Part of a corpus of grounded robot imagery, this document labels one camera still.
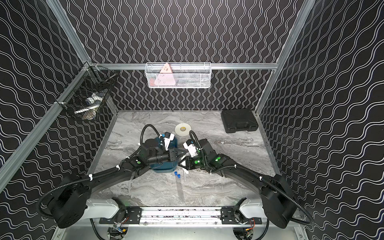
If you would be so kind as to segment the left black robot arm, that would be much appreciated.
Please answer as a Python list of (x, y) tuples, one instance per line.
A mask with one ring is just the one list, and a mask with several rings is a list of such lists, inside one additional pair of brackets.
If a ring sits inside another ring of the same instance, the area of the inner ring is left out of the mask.
[(178, 164), (188, 156), (190, 153), (185, 149), (164, 150), (156, 139), (147, 140), (113, 168), (87, 176), (65, 178), (59, 186), (38, 199), (37, 213), (43, 218), (53, 219), (61, 229), (67, 228), (85, 216), (90, 208), (87, 201), (92, 194), (134, 180), (149, 171), (153, 164)]

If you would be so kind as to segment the white tape roll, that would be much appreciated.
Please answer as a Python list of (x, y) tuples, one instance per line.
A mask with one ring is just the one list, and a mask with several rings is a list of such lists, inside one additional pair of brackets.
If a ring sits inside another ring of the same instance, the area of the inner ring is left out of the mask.
[(175, 126), (175, 133), (180, 137), (188, 136), (191, 130), (192, 130), (192, 127), (187, 123), (180, 123)]

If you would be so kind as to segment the pink triangular card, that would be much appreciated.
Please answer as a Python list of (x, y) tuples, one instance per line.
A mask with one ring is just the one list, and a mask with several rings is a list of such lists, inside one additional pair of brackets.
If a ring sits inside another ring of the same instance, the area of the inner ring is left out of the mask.
[(155, 87), (172, 87), (176, 85), (176, 80), (169, 63), (165, 63), (154, 81)]

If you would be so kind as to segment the teal plastic tray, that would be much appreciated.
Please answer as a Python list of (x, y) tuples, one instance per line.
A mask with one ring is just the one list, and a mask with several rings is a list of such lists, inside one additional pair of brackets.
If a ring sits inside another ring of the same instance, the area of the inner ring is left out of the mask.
[(156, 173), (171, 173), (177, 168), (176, 162), (165, 162), (150, 165), (150, 168)]

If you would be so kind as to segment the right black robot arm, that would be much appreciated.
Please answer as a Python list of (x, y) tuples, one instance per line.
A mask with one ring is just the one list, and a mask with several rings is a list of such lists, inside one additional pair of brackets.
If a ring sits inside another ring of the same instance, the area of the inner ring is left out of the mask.
[(283, 176), (271, 177), (248, 169), (231, 157), (218, 154), (206, 139), (187, 140), (183, 147), (189, 156), (180, 161), (181, 167), (201, 169), (211, 175), (232, 179), (258, 193), (266, 218), (275, 226), (284, 229), (289, 222), (305, 226), (315, 224), (314, 217), (299, 203)]

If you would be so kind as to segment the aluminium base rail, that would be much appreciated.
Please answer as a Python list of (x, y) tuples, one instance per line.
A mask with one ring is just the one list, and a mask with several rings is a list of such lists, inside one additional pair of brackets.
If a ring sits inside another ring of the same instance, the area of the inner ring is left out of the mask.
[(74, 225), (86, 223), (86, 219), (93, 219), (96, 224), (120, 227), (250, 227), (261, 225), (267, 217), (263, 209), (257, 207), (254, 217), (247, 222), (240, 223), (235, 219), (233, 207), (128, 207), (126, 217), (113, 220), (108, 214), (97, 211), (96, 214), (86, 209), (83, 217)]

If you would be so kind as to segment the white wipe cloth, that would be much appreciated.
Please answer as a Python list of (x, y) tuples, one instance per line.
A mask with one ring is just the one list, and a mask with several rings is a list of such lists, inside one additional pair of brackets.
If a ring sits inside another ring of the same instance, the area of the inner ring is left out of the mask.
[(186, 170), (186, 169), (183, 169), (183, 171), (184, 171), (184, 181), (186, 182), (187, 181), (187, 176), (189, 174), (189, 171)]

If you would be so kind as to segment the black plastic case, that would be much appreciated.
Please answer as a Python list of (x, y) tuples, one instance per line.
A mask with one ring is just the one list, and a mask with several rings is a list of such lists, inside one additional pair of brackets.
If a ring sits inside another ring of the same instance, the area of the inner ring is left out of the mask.
[(227, 134), (240, 131), (253, 132), (259, 128), (253, 112), (249, 109), (224, 110), (221, 117)]

